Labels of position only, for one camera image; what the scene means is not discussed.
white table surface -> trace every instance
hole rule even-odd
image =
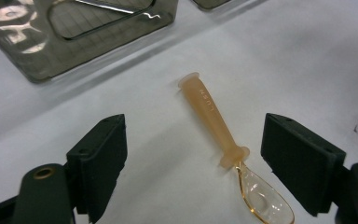
[[[129,156],[99,223],[257,223],[177,88],[195,71],[251,149],[246,163],[291,204],[296,223],[334,223],[337,207],[309,215],[260,147],[265,115],[275,113],[346,151],[346,167],[358,162],[358,1],[349,0],[234,0],[212,12],[180,0],[174,24],[44,84],[0,50],[0,202],[26,172],[64,164],[99,120],[123,113]]]

translucent orange spoon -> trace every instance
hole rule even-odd
[[[243,163],[243,160],[249,156],[249,148],[238,147],[234,142],[211,94],[199,76],[198,73],[187,75],[179,82],[179,88],[182,89],[188,102],[223,149],[224,156],[220,165],[225,168],[233,166],[236,168],[242,198],[260,221],[276,224],[294,223],[295,215],[284,198]]]

